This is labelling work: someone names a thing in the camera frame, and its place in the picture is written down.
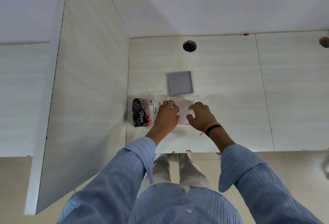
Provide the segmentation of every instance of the blue striped shirt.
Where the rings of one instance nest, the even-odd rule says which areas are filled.
[[[136,139],[116,156],[63,208],[57,223],[243,223],[220,193],[192,186],[184,194],[178,184],[150,186],[137,199],[145,173],[152,181],[153,140]],[[266,161],[234,144],[221,157],[219,191],[239,190],[257,224],[322,223],[289,193]]]

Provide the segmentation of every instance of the gray square box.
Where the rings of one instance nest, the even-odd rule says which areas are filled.
[[[168,73],[168,83],[170,96],[193,93],[190,71]]]

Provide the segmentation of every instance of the left hand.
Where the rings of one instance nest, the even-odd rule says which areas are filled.
[[[147,133],[146,137],[151,138],[157,146],[170,132],[174,130],[178,123],[179,107],[176,106],[173,100],[165,100],[159,106],[157,118],[154,121],[154,126]]]

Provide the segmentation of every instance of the black wristband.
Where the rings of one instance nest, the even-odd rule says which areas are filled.
[[[217,127],[222,127],[220,124],[216,124],[216,125],[213,125],[213,126],[210,126],[206,131],[205,131],[205,134],[207,136],[209,136],[209,132],[213,129],[213,128],[217,128]]]

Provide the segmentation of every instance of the shirt sleeve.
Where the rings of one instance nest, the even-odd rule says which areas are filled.
[[[152,182],[155,143],[142,137],[117,152],[105,168],[66,203],[57,224],[127,223],[147,172]]]
[[[261,159],[249,149],[234,144],[221,157],[219,191],[234,184],[257,224],[322,223],[299,204]]]

